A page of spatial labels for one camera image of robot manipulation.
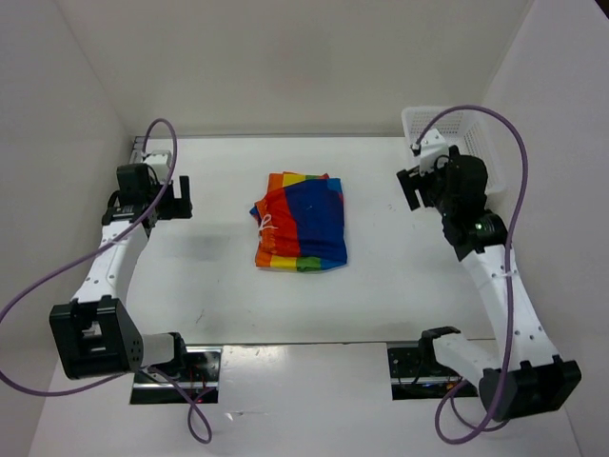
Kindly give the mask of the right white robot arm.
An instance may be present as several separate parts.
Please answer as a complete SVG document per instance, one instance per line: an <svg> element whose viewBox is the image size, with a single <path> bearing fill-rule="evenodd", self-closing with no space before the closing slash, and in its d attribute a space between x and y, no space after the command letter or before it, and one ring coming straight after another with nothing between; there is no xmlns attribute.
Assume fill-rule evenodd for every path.
<svg viewBox="0 0 609 457"><path fill-rule="evenodd" d="M491 323L499 355L468 341L454 327L422 332L417 360L428 374L444 368L476 388L495 422L558 410L581 380L545 333L507 246L508 230L486 206L488 173L473 156L442 155L429 172L397 178L411 209L436 209L444 238L471 276Z"/></svg>

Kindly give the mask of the rainbow striped shorts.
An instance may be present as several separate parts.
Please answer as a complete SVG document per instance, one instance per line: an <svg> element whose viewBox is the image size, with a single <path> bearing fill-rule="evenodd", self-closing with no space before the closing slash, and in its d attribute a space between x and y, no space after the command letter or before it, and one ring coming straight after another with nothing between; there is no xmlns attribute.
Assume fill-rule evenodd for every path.
<svg viewBox="0 0 609 457"><path fill-rule="evenodd" d="M273 172L250 215L258 224L257 268L319 272L347 264L340 178Z"/></svg>

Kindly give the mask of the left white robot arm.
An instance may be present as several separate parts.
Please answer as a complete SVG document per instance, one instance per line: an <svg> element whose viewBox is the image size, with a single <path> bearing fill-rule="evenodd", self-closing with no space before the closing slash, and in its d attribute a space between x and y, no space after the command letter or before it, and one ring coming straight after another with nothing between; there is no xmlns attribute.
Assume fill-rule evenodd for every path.
<svg viewBox="0 0 609 457"><path fill-rule="evenodd" d="M168 380L187 375L190 358L177 332L145 335L127 311L136 264L159 221L189 219L189 179L179 179L176 195L168 162L124 165L116 171L118 189L102 217L102 253L86 279L64 305L49 315L51 332L70 379L137 372L155 367Z"/></svg>

